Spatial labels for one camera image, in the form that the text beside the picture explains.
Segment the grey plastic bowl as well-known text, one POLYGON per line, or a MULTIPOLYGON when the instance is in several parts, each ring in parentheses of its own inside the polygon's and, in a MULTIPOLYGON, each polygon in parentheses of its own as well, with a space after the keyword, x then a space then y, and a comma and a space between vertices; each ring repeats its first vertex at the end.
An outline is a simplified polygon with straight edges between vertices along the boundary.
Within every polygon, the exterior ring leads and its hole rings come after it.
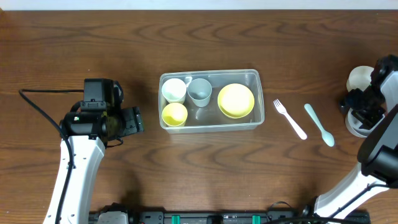
POLYGON ((371 129, 361 128, 362 123, 352 115, 352 112, 353 110, 350 108, 345 118, 345 125, 347 130, 351 134, 359 138, 368 137, 370 133, 376 128, 376 126, 372 127, 371 129))

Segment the white plastic bowl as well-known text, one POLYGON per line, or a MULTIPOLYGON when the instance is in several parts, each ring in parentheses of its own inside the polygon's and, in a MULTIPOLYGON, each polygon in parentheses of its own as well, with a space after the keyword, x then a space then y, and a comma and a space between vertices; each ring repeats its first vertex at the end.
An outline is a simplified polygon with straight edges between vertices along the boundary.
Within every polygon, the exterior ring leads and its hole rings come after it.
POLYGON ((364 65, 354 68, 346 82, 347 91, 350 92, 357 88, 364 91, 371 84, 371 73, 373 70, 373 67, 364 65))

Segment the yellow plastic cup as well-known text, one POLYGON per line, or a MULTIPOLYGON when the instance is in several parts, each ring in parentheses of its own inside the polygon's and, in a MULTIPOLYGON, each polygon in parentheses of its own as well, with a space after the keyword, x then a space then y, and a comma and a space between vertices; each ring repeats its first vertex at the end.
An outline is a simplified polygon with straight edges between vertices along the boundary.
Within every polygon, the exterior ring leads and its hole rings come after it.
POLYGON ((169 103, 162 110, 161 117, 168 127, 181 127, 185 126, 188 111, 181 103, 169 103))

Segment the white plastic cup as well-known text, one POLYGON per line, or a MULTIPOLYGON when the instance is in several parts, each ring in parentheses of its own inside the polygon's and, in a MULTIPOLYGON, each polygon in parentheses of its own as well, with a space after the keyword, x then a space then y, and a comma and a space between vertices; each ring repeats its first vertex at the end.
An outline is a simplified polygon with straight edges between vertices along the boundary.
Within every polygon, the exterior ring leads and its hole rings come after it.
POLYGON ((185 82, 179 78, 171 78, 167 80, 161 88, 162 96, 168 103, 185 102, 187 86, 185 82))

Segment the grey plastic cup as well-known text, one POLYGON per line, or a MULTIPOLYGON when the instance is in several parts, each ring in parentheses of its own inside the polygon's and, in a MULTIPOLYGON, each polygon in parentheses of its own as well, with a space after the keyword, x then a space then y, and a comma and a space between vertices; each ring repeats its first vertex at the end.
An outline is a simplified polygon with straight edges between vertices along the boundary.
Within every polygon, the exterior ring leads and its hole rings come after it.
POLYGON ((187 93, 196 106, 205 107, 210 102, 212 85, 204 78, 197 78, 190 82, 187 93))

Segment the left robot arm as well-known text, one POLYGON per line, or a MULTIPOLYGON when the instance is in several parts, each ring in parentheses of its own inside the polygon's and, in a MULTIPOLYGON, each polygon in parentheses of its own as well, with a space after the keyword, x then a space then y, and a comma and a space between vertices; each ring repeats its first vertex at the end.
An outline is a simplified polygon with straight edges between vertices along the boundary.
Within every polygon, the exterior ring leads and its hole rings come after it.
POLYGON ((44 223, 88 223, 98 167, 108 142, 143 132, 138 107, 73 111, 61 125, 60 166, 44 223))

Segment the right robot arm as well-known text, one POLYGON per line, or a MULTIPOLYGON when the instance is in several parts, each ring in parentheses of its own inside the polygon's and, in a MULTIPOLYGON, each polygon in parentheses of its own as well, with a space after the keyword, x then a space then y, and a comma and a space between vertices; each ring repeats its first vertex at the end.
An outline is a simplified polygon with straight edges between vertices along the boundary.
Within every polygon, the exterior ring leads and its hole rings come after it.
POLYGON ((381 84, 388 114, 364 140, 358 163, 333 189, 317 197, 318 217, 344 219, 371 197, 397 188, 397 72, 381 84))

